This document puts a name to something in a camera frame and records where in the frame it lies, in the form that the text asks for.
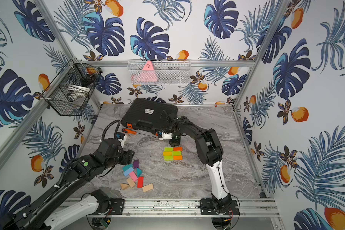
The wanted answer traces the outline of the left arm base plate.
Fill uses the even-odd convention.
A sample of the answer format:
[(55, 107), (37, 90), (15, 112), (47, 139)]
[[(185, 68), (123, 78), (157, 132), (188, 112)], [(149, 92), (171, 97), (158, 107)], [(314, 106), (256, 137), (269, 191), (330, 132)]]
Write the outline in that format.
[(122, 215), (125, 205), (123, 198), (110, 198), (104, 191), (96, 190), (91, 195), (97, 200), (97, 209), (93, 214), (97, 215)]

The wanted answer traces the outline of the small teal block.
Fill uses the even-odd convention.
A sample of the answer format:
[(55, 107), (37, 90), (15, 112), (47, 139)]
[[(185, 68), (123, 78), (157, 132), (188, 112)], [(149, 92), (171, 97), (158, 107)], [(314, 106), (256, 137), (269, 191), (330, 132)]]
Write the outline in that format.
[(137, 177), (140, 177), (142, 175), (142, 170), (140, 168), (137, 168)]

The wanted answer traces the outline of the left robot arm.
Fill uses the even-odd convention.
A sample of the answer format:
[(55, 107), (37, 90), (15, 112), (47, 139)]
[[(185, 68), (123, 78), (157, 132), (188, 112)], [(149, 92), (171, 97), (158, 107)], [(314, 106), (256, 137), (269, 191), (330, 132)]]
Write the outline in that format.
[(97, 150), (70, 160), (54, 186), (35, 201), (23, 195), (4, 195), (0, 203), (0, 230), (61, 230), (93, 213), (108, 216), (113, 207), (110, 198), (101, 190), (89, 193), (85, 199), (60, 212), (56, 212), (56, 209), (94, 178), (106, 176), (117, 165), (132, 162), (135, 153), (123, 149), (126, 137), (118, 128), (113, 138), (105, 138), (112, 125), (119, 127), (121, 121), (108, 124)]

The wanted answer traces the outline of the red block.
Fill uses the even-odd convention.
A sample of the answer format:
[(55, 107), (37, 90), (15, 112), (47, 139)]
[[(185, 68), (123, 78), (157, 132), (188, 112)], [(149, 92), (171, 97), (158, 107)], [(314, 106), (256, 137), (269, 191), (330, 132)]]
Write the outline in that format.
[(143, 188), (144, 177), (140, 176), (137, 180), (137, 188)]

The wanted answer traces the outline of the yellow block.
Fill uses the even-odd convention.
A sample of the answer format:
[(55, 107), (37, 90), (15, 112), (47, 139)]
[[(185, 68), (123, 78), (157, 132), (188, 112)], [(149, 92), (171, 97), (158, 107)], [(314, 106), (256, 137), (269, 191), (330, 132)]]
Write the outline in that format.
[(172, 156), (172, 152), (171, 151), (164, 151), (163, 156)]

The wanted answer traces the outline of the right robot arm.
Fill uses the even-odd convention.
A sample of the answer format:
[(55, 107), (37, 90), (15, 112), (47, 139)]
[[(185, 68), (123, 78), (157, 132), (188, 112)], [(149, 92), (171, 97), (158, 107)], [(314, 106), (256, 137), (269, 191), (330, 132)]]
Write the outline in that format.
[(180, 144), (183, 134), (195, 141), (196, 152), (200, 161), (206, 166), (212, 187), (212, 203), (219, 212), (232, 202), (232, 196), (226, 186), (222, 169), (223, 148), (214, 129), (204, 129), (192, 123), (187, 117), (176, 118), (169, 124), (172, 132), (170, 145)]

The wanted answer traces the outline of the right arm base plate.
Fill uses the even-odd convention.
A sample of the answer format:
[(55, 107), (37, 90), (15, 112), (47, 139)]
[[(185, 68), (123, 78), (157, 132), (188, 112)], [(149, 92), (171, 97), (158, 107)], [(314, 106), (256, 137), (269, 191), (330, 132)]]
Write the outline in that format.
[(208, 215), (239, 215), (239, 205), (236, 200), (216, 198), (202, 198), (197, 206), (203, 216)]

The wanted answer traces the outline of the light green narrow block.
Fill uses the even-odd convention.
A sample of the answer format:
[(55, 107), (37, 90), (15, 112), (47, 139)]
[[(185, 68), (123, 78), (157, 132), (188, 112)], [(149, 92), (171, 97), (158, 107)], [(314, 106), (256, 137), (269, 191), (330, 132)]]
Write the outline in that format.
[(172, 152), (172, 156), (181, 156), (181, 155), (182, 155), (181, 151), (173, 151)]

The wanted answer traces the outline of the orange rectangular block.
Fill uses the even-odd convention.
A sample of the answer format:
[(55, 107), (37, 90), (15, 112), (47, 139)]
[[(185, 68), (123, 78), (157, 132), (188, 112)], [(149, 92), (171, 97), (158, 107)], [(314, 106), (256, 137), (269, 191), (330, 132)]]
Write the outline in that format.
[(178, 156), (173, 156), (173, 160), (174, 161), (181, 161), (183, 159), (182, 155), (178, 155)]

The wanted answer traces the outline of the pink block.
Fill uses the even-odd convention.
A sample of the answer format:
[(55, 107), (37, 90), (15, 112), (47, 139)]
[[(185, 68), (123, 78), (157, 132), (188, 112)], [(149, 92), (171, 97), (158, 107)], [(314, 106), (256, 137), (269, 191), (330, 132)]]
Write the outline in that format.
[(137, 175), (134, 173), (134, 171), (129, 173), (129, 177), (132, 179), (133, 182), (136, 182), (138, 180)]

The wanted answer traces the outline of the natural wood rectangular block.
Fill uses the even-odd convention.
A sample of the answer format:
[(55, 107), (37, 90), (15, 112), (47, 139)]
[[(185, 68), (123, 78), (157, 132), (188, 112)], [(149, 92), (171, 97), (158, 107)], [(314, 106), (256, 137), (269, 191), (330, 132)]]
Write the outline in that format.
[(153, 189), (154, 189), (153, 184), (148, 184), (148, 185), (142, 187), (142, 190), (143, 190), (144, 193), (148, 192), (148, 191), (151, 191)]

